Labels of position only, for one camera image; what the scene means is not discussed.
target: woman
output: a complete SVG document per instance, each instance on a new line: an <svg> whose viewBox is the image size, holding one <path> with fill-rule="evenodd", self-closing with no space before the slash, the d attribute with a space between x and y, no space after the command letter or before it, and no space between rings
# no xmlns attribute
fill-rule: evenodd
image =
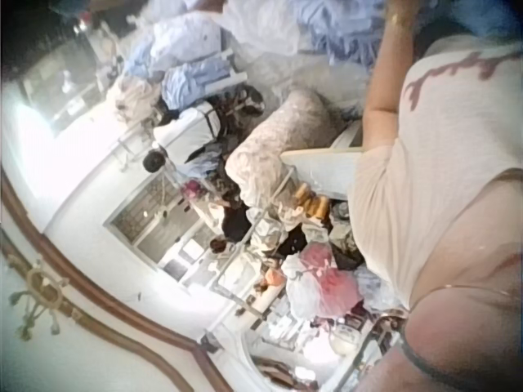
<svg viewBox="0 0 523 392"><path fill-rule="evenodd" d="M419 7L388 2L349 195L367 266L412 312L358 390L521 390L521 44L437 42L411 67Z"/></svg>

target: pink item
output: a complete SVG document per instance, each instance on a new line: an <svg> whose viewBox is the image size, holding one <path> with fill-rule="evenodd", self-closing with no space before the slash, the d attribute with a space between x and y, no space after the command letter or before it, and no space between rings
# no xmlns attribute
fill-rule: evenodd
<svg viewBox="0 0 523 392"><path fill-rule="evenodd" d="M304 266L320 285L317 314L333 318L343 316L362 300L354 275L331 267L333 254L328 243L309 243L300 253Z"/></svg>
<svg viewBox="0 0 523 392"><path fill-rule="evenodd" d="M351 272L328 268L318 281L321 286L319 314L324 317L347 314L362 300L358 284Z"/></svg>

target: gold bracelet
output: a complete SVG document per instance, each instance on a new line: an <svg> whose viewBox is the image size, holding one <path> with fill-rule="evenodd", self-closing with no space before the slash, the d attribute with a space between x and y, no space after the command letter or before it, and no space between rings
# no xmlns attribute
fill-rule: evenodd
<svg viewBox="0 0 523 392"><path fill-rule="evenodd" d="M402 29L412 30L414 28L415 18L401 15L399 12L387 7L385 10L385 21Z"/></svg>

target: wrist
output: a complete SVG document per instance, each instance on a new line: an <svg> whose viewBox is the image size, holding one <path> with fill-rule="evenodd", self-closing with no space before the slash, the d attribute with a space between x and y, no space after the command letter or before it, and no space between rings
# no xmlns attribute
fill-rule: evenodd
<svg viewBox="0 0 523 392"><path fill-rule="evenodd" d="M419 2L391 0L385 8L385 21L389 25L412 30L419 12Z"/></svg>

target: white t-shirt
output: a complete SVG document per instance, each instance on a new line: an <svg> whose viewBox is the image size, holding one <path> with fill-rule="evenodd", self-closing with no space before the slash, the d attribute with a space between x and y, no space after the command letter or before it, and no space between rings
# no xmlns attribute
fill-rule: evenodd
<svg viewBox="0 0 523 392"><path fill-rule="evenodd" d="M349 203L369 269L409 307L438 247L454 247L445 255L463 262L461 247L475 243L475 230L485 226L493 234L503 225L489 221L498 215L492 208L507 218L510 208L521 214L521 192L513 185L489 192L492 202L484 208L471 207L496 177L523 168L521 44L427 57L409 71L401 94L399 136L393 146L361 156ZM496 241L521 241L517 226L515 218Z"/></svg>
<svg viewBox="0 0 523 392"><path fill-rule="evenodd" d="M183 165L187 158L197 149L215 139L220 131L220 119L215 111L208 114L212 131L204 114L212 110L208 102L188 108L180 118L163 127L154 129L154 138L168 154L175 165Z"/></svg>

